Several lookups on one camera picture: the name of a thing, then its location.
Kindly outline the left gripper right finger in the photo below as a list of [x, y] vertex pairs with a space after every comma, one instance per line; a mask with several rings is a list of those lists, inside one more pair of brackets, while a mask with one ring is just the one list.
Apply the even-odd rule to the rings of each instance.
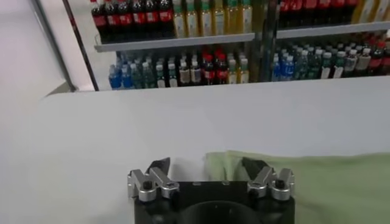
[[294, 195], [295, 176], [291, 169], [283, 168], [279, 173], [263, 160], [244, 157], [242, 165], [250, 180], [247, 191], [255, 198], [270, 195], [274, 200], [288, 201]]

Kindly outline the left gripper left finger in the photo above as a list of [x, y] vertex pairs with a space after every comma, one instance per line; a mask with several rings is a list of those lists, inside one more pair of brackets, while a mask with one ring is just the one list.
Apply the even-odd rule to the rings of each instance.
[[131, 170], [127, 175], [128, 198], [138, 198], [141, 202], [152, 202], [158, 194], [173, 199], [180, 192], [180, 184], [168, 177], [170, 157], [153, 161], [145, 172]]

